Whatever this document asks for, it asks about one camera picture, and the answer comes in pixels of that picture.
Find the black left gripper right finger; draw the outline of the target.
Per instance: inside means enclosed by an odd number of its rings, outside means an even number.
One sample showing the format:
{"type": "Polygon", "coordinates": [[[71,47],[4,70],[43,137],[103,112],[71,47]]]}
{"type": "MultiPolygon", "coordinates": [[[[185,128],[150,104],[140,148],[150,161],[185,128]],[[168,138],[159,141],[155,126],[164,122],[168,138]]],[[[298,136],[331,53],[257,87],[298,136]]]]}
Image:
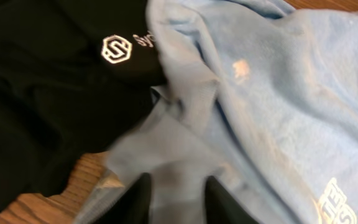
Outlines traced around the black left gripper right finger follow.
{"type": "Polygon", "coordinates": [[[204,213],[207,224],[258,224],[212,175],[204,185],[204,213]]]}

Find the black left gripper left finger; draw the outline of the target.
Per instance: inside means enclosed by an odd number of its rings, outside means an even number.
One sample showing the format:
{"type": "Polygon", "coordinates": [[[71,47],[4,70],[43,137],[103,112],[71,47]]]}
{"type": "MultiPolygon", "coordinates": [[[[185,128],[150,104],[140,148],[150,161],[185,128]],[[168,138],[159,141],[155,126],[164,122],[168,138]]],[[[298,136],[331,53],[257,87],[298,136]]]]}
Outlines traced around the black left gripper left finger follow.
{"type": "Polygon", "coordinates": [[[142,173],[94,224],[148,224],[152,197],[152,178],[142,173]]]}

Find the light blue printed t-shirt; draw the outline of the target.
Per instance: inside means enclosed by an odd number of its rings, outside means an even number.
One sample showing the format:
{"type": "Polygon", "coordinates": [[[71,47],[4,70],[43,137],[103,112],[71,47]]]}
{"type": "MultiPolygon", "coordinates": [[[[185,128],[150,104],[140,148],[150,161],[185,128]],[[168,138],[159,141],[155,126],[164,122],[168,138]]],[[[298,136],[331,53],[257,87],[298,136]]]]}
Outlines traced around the light blue printed t-shirt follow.
{"type": "Polygon", "coordinates": [[[75,223],[149,173],[149,223],[206,223],[215,176],[258,223],[358,223],[358,11],[150,1],[168,83],[75,223]]]}

